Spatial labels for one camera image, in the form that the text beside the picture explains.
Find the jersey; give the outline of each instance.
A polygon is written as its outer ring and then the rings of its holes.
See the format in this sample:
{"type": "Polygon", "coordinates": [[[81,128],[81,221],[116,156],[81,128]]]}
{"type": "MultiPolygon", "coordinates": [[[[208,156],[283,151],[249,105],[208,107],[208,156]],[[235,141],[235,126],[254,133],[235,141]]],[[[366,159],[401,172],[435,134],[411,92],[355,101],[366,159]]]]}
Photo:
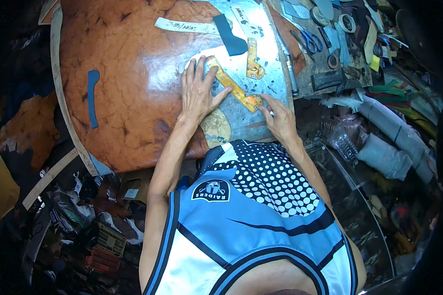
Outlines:
{"type": "Polygon", "coordinates": [[[224,294],[250,269],[280,259],[319,295],[356,293],[348,239],[282,146],[241,140],[211,151],[200,177],[169,197],[144,294],[224,294]]]}

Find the man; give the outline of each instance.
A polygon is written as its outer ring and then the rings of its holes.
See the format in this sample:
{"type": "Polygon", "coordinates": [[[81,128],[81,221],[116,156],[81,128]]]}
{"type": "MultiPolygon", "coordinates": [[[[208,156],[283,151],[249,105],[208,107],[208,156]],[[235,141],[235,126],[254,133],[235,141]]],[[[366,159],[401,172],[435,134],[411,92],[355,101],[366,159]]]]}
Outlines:
{"type": "Polygon", "coordinates": [[[182,73],[182,112],[149,187],[143,294],[356,294],[366,281],[360,251],[279,100],[262,94],[259,108],[280,145],[216,147],[194,184],[173,192],[189,140],[232,90],[212,97],[217,67],[203,79],[205,59],[182,73]]]}

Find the roll of tape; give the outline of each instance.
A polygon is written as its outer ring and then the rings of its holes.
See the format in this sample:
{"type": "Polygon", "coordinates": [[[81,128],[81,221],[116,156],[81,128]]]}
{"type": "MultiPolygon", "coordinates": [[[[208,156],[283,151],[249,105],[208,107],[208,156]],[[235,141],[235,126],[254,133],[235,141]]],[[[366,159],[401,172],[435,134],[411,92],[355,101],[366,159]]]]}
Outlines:
{"type": "Polygon", "coordinates": [[[342,14],[338,17],[338,23],[340,27],[345,32],[355,32],[356,31],[356,23],[354,22],[354,18],[348,14],[342,14]]]}
{"type": "Polygon", "coordinates": [[[311,9],[310,16],[312,16],[312,19],[320,26],[327,26],[330,24],[330,21],[325,16],[323,16],[318,6],[315,6],[311,9]]]}

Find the polka dot pattern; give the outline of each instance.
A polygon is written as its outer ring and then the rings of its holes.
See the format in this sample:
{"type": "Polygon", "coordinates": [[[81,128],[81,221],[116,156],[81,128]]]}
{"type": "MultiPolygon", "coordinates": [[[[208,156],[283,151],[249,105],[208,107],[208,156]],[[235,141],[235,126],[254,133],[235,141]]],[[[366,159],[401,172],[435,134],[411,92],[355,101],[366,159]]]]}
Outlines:
{"type": "Polygon", "coordinates": [[[283,146],[244,140],[231,144],[240,161],[217,163],[209,170],[236,168],[231,183],[240,193],[282,217],[307,216],[318,206],[318,194],[290,162],[283,146]]]}

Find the cardboard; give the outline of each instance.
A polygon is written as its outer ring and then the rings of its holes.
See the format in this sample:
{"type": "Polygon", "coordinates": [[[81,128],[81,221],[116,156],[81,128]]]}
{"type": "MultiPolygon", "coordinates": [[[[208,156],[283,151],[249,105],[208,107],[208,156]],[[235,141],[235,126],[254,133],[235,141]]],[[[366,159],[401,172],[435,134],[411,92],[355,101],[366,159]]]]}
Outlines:
{"type": "Polygon", "coordinates": [[[147,204],[149,182],[153,172],[154,168],[148,168],[125,173],[117,197],[147,204]]]}

